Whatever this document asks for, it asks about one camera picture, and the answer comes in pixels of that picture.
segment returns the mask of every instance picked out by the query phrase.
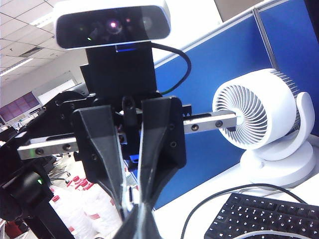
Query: silver metal bar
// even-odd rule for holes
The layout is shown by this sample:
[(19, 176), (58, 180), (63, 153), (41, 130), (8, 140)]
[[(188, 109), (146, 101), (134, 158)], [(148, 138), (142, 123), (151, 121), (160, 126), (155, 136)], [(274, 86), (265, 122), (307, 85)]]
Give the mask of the silver metal bar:
[(235, 127), (237, 123), (236, 114), (232, 111), (218, 111), (210, 113), (211, 116), (184, 120), (184, 132), (198, 133), (217, 128)]
[(269, 38), (267, 36), (264, 24), (263, 24), (261, 17), (259, 15), (258, 9), (253, 8), (253, 15), (254, 15), (256, 24), (258, 26), (261, 38), (263, 39), (270, 63), (271, 63), (273, 68), (275, 68), (276, 70), (279, 70), (278, 63), (277, 63), (277, 60), (275, 58), (275, 54), (274, 54), (273, 49), (270, 45), (270, 41), (269, 41)]
[(20, 159), (39, 158), (57, 153), (69, 153), (78, 151), (75, 137), (62, 138), (56, 140), (42, 141), (20, 146), (17, 151)]
[[(219, 111), (210, 113), (210, 116), (184, 120), (184, 132), (197, 133), (217, 128), (230, 128), (236, 126), (236, 114), (232, 111)], [(55, 140), (46, 140), (47, 137), (31, 140), (29, 145), (20, 146), (17, 151), (20, 159), (39, 158), (57, 153), (78, 151), (75, 137)]]

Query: cubicle divider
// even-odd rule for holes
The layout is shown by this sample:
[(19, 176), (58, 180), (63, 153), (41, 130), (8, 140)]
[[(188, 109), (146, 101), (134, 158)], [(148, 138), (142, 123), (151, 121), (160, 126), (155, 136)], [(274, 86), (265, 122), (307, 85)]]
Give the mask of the cubicle divider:
[(316, 113), (312, 134), (319, 136), (319, 43), (304, 0), (289, 0), (260, 16), (279, 70), (310, 94)]
[[(170, 95), (192, 104), (193, 113), (212, 111), (217, 88), (251, 71), (270, 68), (262, 38), (252, 14), (238, 23), (224, 25), (218, 34), (187, 51), (192, 72)], [(156, 68), (160, 91), (169, 89), (185, 73), (186, 63), (177, 57)], [(187, 164), (169, 181), (156, 209), (239, 162), (242, 150), (229, 143), (218, 130), (185, 136)]]

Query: ceiling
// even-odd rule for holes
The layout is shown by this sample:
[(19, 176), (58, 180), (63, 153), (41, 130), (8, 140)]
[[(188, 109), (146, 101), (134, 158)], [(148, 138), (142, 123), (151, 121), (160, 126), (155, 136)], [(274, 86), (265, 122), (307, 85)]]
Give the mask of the ceiling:
[(40, 47), (28, 58), (34, 58), (1, 77), (4, 86), (64, 54), (54, 39), (53, 23), (38, 28), (31, 25), (36, 19), (52, 12), (60, 0), (1, 0), (0, 7), (0, 71), (14, 66), (26, 57), (21, 54)]

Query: white cable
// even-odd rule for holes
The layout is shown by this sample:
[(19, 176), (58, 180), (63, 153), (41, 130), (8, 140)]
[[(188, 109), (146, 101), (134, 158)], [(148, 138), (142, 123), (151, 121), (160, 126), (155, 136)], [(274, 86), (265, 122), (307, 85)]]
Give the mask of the white cable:
[(295, 234), (295, 233), (284, 233), (284, 232), (278, 232), (278, 231), (254, 231), (254, 232), (249, 232), (240, 236), (237, 236), (233, 239), (244, 239), (252, 236), (257, 236), (257, 235), (278, 235), (278, 236), (286, 236), (286, 237), (294, 237), (294, 238), (299, 238), (299, 239), (310, 239), (306, 236)]

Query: keyboard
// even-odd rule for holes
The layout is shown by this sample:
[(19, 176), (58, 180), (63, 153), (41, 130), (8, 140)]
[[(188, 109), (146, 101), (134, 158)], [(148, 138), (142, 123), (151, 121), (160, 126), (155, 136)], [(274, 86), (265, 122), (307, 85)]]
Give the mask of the keyboard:
[[(204, 239), (231, 239), (253, 232), (273, 230), (319, 239), (319, 207), (245, 194), (232, 193)], [(257, 235), (257, 239), (288, 239)]]

